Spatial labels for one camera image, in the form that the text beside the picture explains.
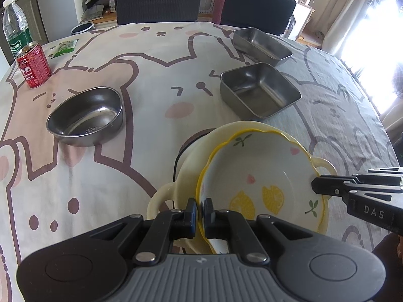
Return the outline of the bear pattern tablecloth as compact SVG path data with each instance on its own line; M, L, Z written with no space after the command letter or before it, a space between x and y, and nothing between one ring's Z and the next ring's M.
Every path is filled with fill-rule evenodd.
M221 73L251 63L232 29L212 23L130 24L81 34L50 58L52 76L30 88L18 67L1 77L1 300L21 301L24 257L132 213L145 213L173 179L174 161L205 133L237 120L222 101ZM302 98L268 124L297 139L341 175L397 166L374 107L334 56L283 39L293 56L277 69ZM124 100L126 125L102 146L79 148L46 129L49 114L86 89Z

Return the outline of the oval steel bowl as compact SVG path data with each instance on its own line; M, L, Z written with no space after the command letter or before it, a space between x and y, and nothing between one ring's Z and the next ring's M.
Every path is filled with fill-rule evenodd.
M46 121L46 129L70 146L101 144L121 130L123 107L122 97L115 89L94 87L56 107Z

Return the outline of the clear water bottle green label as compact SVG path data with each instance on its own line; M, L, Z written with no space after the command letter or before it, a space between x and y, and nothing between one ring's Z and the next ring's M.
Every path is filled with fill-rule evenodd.
M16 58L18 53L27 44L33 41L29 30L29 23L22 8L15 0L3 1L4 17L3 30L8 46L10 47L13 58Z

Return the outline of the green snack packet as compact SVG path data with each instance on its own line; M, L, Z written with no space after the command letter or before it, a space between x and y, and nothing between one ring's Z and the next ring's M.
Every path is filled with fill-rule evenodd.
M74 40L67 40L67 41L59 43L56 46L55 52L52 53L51 55L49 55L49 57L56 58L56 57L65 55L67 53L74 52L78 41L79 41L78 39L74 39Z

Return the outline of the beige curtain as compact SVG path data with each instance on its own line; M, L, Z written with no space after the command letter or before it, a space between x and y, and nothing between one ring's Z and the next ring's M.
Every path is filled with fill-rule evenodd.
M322 50L340 58L350 32L364 17L371 0L330 0L318 22Z

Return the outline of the lemon pattern ceramic bowl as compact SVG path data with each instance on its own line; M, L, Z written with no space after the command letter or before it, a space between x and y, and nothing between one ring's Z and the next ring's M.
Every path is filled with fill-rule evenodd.
M279 130L241 130L213 149L198 178L196 200L211 198L215 209L237 211L245 219L267 214L324 234L328 198L312 190L320 167L337 172Z

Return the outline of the grey trash bin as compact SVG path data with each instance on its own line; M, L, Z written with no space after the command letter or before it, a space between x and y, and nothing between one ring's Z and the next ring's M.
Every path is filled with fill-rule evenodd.
M85 22L81 23L75 27L73 27L70 31L71 35L78 35L87 31L90 31L95 28L95 25L93 22Z

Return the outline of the square steel tray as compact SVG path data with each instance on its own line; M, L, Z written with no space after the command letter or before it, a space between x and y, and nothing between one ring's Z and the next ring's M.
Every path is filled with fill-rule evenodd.
M243 120L264 121L302 98L300 91L267 63L226 71L220 81L223 102Z
M293 56L289 48L283 46L269 34L253 27L235 30L233 45L253 60L270 64L273 67Z

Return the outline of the red soda can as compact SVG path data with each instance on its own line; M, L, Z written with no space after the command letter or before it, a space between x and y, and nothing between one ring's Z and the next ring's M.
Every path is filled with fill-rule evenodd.
M49 62L38 41L24 46L16 55L18 67L30 88L44 84L52 74Z

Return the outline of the cream bowl with handles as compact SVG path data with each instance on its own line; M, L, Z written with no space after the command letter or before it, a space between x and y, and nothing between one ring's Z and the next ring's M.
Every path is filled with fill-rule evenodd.
M198 178L213 149L222 142L226 142L235 133L246 129L279 130L256 121L236 121L213 130L193 145L190 154L185 158L180 168L176 180L162 186L153 195L148 204L147 218L154 219L158 214L160 205L167 200L173 200L177 209L185 209L189 198L196 199ZM279 131L284 133L287 138L298 142L289 134Z

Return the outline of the right dark chair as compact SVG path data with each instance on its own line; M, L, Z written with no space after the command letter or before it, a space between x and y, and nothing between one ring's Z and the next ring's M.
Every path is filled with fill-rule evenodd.
M281 35L285 33L295 7L295 0L224 0L216 23L238 28L254 27Z

